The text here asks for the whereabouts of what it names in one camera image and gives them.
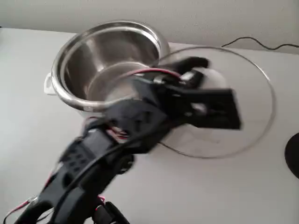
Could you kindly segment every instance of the black cable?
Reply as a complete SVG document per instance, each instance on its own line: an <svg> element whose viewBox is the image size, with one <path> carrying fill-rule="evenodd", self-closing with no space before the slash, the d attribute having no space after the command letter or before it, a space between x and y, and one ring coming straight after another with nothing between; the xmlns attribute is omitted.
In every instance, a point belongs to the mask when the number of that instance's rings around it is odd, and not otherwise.
<svg viewBox="0 0 299 224"><path fill-rule="evenodd" d="M168 129L171 129L172 127L175 127L176 124L166 124L166 125L163 125L159 128L159 132L162 132L162 131L166 131ZM112 154L112 153L115 153L116 151L119 151L131 144L134 144L135 142L139 141L139 140L142 140L146 137L149 137L153 134L156 134L157 133L157 130L156 129L153 129L153 130L149 130L143 134L140 134L140 135L137 135L135 138L133 139L130 139L122 144L119 144L115 147L113 147L111 150L107 151L104 155L99 155L97 158L95 158L93 161L91 161L77 176L76 178L69 184L69 186L66 188L65 192L63 193L63 195L60 197L57 205L56 205L56 211L59 211L59 209L61 208L62 206L62 203L65 199L65 197L69 194L69 192L78 184L78 182L84 177L84 175L90 171L95 165L97 165L97 163L102 160L103 158L107 157L108 155ZM57 213L53 213L51 219L52 220L55 220L55 217L56 217L56 214Z"/></svg>
<svg viewBox="0 0 299 224"><path fill-rule="evenodd" d="M222 45L221 47L222 47L222 48L223 48L223 47L226 47L226 46L228 46L228 45L230 45L230 44L232 44L232 43L234 43L234 42L236 42L236 41L238 41L238 40L241 40L241 39L251 39L251 40L254 40L254 41L257 42L259 45L261 45L263 48L266 48L266 49L268 49L268 50L277 50L278 48L281 48L281 47L284 47L284 46L290 46L290 47L299 48L299 45L292 44L292 43L284 43L284 44L279 45L278 47L275 47L275 48L269 48L269 47L263 45L261 42L259 42L256 38L253 38L253 37L250 37L250 36L239 37L239 38L235 39L235 40L232 41L232 42L229 42L229 43L226 43L226 44Z"/></svg>

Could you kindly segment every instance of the black robotic arm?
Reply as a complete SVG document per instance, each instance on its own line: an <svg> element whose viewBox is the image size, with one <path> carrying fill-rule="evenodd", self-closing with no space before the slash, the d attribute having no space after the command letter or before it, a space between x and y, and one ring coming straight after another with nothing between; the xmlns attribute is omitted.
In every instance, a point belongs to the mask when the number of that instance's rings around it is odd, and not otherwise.
<svg viewBox="0 0 299 224"><path fill-rule="evenodd" d="M168 65L168 69L185 73L208 65L208 60L192 57ZM200 72L189 81L159 71L135 76L133 86L139 99L119 101L105 117L89 120L15 224L35 224L51 208L50 224L82 224L89 217L98 224L127 224L118 209L98 195L116 175L132 167L134 154L148 153L183 124L240 129L233 90L201 90L198 86L203 78Z"/></svg>

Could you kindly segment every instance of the white wall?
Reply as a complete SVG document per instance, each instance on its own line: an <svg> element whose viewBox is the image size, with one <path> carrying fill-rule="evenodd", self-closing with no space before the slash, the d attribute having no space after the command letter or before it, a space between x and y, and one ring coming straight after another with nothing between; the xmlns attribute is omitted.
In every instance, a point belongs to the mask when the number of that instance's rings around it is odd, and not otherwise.
<svg viewBox="0 0 299 224"><path fill-rule="evenodd" d="M219 46L249 35L271 47L299 44L298 0L0 0L3 27L81 32L115 19L147 22L170 42Z"/></svg>

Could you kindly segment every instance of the pot rim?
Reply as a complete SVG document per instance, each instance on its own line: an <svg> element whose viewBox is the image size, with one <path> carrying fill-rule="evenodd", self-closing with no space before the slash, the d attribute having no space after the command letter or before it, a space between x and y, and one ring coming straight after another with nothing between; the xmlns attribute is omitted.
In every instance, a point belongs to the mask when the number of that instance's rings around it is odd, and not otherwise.
<svg viewBox="0 0 299 224"><path fill-rule="evenodd" d="M58 52L52 66L51 79L54 90L58 97L65 102L67 105L87 112L103 112L109 106L113 105L116 101L90 101L85 99L80 99L73 94L69 93L61 83L61 75L64 71L66 62L73 54L73 52L81 45L82 41L93 35L98 35L99 33L104 33L109 30L120 30L125 27L127 30L140 33L147 38L149 38L155 45L159 58L166 56L170 52L170 48L166 39L153 27L146 23L141 23L138 21L128 21L128 20L116 20L109 21L97 25L81 34L74 35Z"/></svg>

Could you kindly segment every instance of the pot handle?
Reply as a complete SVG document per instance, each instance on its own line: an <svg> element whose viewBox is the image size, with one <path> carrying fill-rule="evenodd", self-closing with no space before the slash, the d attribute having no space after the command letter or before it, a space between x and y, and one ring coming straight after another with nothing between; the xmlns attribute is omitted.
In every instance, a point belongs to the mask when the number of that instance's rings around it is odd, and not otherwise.
<svg viewBox="0 0 299 224"><path fill-rule="evenodd" d="M45 81L43 83L43 91L47 95L56 95L53 84L52 84L52 76L51 72L47 74Z"/></svg>

